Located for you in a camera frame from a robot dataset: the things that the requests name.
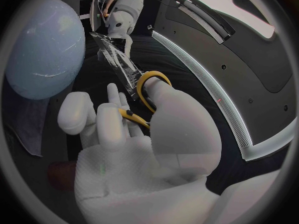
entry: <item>light blue ball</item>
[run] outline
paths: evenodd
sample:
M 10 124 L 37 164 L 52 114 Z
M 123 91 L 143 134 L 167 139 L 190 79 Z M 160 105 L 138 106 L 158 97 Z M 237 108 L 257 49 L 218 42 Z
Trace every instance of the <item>light blue ball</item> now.
M 46 0 L 18 37 L 5 74 L 19 95 L 41 100 L 72 83 L 84 55 L 85 34 L 77 13 L 61 0 Z

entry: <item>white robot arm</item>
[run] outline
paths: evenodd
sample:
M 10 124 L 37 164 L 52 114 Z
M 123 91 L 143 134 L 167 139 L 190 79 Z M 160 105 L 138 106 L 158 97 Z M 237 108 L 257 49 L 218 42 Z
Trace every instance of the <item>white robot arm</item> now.
M 118 0 L 106 20 L 108 37 L 125 39 L 125 54 L 128 57 L 132 45 L 130 34 L 134 30 L 143 6 L 144 0 Z

